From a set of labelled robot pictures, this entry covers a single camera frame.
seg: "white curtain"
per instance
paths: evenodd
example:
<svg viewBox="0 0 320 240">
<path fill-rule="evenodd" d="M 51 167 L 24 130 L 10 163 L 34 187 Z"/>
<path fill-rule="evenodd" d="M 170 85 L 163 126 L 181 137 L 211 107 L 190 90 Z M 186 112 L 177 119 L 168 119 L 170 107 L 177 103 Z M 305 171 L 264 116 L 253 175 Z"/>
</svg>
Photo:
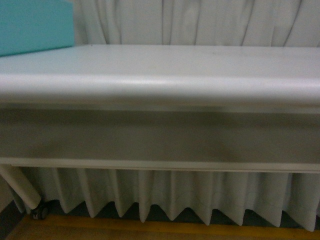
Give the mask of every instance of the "white curtain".
<svg viewBox="0 0 320 240">
<path fill-rule="evenodd" d="M 73 0 L 81 44 L 320 46 L 319 0 Z M 152 204 L 173 220 L 190 207 L 210 223 L 219 209 L 241 225 L 245 209 L 275 226 L 282 210 L 313 231 L 320 174 L 23 168 L 46 200 L 67 213 L 85 201 L 94 217 L 115 201 L 123 216 Z"/>
<path fill-rule="evenodd" d="M 77 44 L 319 47 L 319 0 L 73 0 Z"/>
</svg>

